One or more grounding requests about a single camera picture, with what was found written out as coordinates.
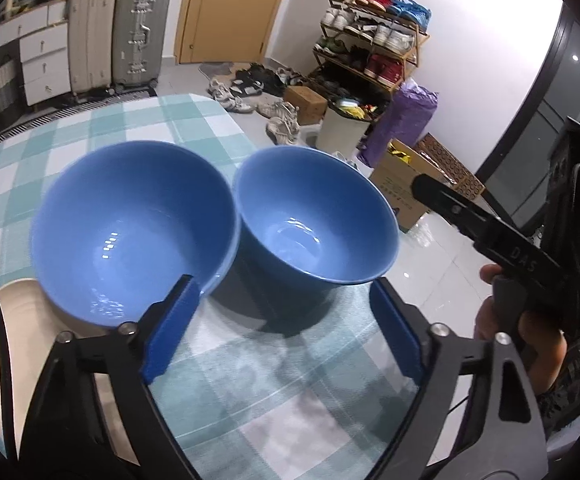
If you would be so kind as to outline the small blue bowl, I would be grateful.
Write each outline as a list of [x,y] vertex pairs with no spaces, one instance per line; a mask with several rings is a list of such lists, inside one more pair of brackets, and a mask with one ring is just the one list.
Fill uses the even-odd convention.
[[251,155],[232,181],[244,255],[295,290],[369,283],[398,254],[393,209],[346,162],[301,146]]

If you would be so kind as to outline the large blue bowl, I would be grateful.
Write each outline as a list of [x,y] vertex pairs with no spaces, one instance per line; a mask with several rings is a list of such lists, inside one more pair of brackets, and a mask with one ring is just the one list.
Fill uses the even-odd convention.
[[137,321],[183,275],[210,294],[228,273],[240,218],[226,178],[160,141],[99,148],[43,195],[30,231],[36,278],[63,312],[114,327]]

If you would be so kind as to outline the open cardboard box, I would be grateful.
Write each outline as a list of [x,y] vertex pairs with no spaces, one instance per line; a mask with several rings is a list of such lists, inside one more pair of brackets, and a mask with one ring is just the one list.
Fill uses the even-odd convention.
[[468,200],[475,200],[484,185],[445,146],[427,133],[412,148],[393,139],[372,171],[370,181],[394,211],[399,228],[407,232],[427,213],[412,196],[411,184],[419,174],[439,180]]

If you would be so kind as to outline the purple rolled mat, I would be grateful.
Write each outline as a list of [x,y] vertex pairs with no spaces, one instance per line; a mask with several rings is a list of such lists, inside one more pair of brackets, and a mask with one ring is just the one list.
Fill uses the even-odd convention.
[[393,94],[386,110],[367,130],[358,145],[358,158],[377,166],[392,140],[414,146],[439,106],[439,93],[427,90],[412,78]]

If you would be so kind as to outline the teal plaid tablecloth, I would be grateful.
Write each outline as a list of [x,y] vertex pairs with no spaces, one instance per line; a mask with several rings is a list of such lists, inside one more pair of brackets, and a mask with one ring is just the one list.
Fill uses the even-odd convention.
[[[232,177],[253,153],[215,102],[175,94],[70,115],[0,143],[0,285],[32,275],[32,215],[56,175],[128,140],[189,148]],[[361,479],[416,388],[391,356],[367,286],[285,294],[237,260],[152,393],[205,479]]]

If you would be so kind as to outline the white trash bin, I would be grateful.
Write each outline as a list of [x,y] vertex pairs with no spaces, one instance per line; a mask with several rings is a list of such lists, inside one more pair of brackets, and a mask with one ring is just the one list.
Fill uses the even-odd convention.
[[351,157],[355,152],[371,119],[359,105],[350,98],[341,98],[329,104],[326,115],[316,138],[316,148],[334,154]]

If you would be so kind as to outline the small brown cardboard box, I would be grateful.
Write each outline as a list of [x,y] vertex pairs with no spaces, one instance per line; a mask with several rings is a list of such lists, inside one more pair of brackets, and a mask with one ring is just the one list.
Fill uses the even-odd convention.
[[284,90],[283,99],[297,108],[297,122],[300,126],[319,124],[328,108],[328,101],[306,86],[288,86]]

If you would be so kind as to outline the wooden shoe rack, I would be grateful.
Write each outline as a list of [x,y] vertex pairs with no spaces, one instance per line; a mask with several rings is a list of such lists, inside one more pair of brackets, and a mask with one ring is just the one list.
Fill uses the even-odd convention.
[[327,0],[313,55],[385,96],[419,67],[432,11],[416,0]]

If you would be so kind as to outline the wooden door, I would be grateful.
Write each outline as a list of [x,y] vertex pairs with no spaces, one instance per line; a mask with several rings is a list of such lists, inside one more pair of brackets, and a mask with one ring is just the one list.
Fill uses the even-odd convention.
[[281,0],[181,0],[179,64],[261,62]]

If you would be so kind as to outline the white drawer cabinet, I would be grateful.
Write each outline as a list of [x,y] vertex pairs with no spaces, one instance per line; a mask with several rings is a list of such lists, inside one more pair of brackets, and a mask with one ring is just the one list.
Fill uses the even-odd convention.
[[28,106],[71,92],[68,25],[50,26],[20,40],[24,93]]

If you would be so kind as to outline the white desk with drawers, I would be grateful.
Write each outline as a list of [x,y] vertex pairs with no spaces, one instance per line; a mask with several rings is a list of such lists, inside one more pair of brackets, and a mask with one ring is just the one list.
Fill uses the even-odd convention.
[[67,0],[52,0],[0,23],[0,47],[66,19]]

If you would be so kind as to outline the beige ribbed suitcase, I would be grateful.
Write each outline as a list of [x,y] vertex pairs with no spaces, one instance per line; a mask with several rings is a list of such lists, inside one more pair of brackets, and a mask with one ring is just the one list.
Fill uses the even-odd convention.
[[68,68],[74,94],[111,86],[115,3],[68,0]]

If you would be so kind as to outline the silver aluminium suitcase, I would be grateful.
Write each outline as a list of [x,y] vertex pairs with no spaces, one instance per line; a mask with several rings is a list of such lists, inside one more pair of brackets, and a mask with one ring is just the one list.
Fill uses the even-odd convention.
[[157,86],[169,1],[116,0],[112,84],[117,91]]

